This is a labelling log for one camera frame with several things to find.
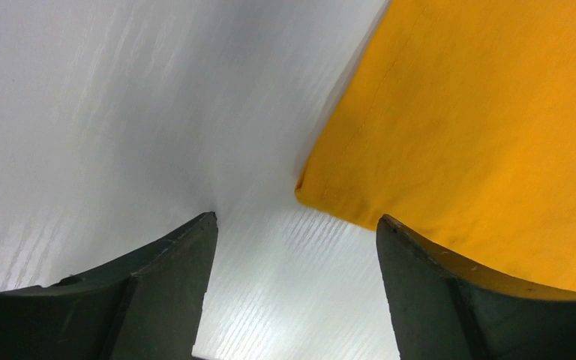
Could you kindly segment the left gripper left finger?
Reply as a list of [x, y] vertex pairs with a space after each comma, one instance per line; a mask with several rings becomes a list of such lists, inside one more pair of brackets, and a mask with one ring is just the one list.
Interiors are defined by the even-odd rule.
[[51, 286], [0, 292], [0, 359], [191, 359], [217, 240], [205, 212]]

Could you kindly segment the yellow t-shirt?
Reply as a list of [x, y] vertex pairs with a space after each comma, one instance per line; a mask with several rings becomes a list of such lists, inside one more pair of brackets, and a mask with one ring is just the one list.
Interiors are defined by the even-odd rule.
[[295, 196], [576, 291], [576, 1], [392, 1]]

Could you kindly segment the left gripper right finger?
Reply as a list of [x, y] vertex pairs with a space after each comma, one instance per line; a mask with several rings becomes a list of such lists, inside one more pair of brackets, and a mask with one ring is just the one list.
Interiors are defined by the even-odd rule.
[[576, 292], [489, 268], [389, 215], [376, 249], [402, 359], [576, 359]]

